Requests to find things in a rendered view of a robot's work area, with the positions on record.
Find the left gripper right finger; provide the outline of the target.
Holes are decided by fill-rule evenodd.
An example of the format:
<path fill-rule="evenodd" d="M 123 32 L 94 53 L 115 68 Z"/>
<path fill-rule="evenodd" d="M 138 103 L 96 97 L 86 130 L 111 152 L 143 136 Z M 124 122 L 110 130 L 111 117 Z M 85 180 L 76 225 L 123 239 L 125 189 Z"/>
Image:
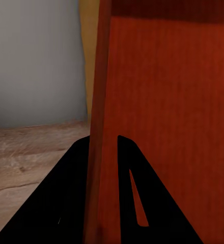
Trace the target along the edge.
<path fill-rule="evenodd" d="M 129 169 L 149 227 L 137 223 Z M 118 136 L 121 244 L 203 244 L 137 144 Z"/>

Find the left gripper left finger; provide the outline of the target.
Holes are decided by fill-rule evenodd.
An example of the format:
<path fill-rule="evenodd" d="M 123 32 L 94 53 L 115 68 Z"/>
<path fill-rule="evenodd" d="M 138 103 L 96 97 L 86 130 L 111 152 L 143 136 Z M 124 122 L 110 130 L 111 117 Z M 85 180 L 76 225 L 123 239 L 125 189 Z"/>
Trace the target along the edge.
<path fill-rule="evenodd" d="M 0 232 L 0 244 L 82 244 L 90 136 L 77 140 Z"/>

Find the storage box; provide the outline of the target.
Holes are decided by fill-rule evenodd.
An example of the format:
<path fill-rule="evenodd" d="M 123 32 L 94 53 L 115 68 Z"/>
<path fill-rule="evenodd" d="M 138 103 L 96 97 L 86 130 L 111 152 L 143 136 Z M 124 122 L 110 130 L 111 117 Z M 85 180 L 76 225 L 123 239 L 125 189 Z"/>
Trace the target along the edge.
<path fill-rule="evenodd" d="M 224 244 L 224 0 L 100 0 L 82 244 L 121 244 L 118 136 Z"/>

